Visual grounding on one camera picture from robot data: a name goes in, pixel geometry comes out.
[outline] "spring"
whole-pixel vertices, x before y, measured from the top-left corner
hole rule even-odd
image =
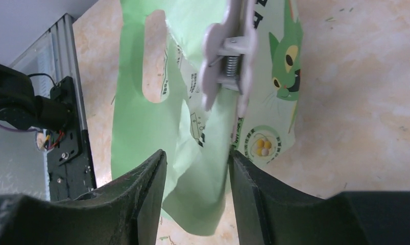
[[[227,66],[226,66],[226,76],[234,77],[236,75],[236,70],[238,69],[239,56],[228,56]]]

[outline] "clip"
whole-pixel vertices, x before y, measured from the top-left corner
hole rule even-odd
[[[206,30],[202,42],[204,60],[198,77],[206,111],[211,109],[221,84],[223,88],[239,91],[237,114],[245,115],[257,51],[254,4],[255,0],[227,0],[223,22],[211,24]]]

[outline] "bag clip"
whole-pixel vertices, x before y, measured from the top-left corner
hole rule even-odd
[[[198,76],[205,111],[211,109],[221,84],[223,88],[239,91],[238,117],[246,112],[257,52],[255,2],[227,0],[223,22],[213,23],[206,30],[202,42],[204,60]]]

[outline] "cartoon face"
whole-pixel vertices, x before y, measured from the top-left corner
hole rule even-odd
[[[281,41],[270,32],[272,84],[277,97],[285,101],[298,100],[301,81],[300,47],[302,29],[299,20],[294,22],[290,0],[284,6],[284,37]]]

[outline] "bolt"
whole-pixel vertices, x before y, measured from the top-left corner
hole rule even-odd
[[[68,153],[68,152],[62,153],[62,158],[63,158],[64,160],[68,159],[68,157],[69,157],[69,153]]]

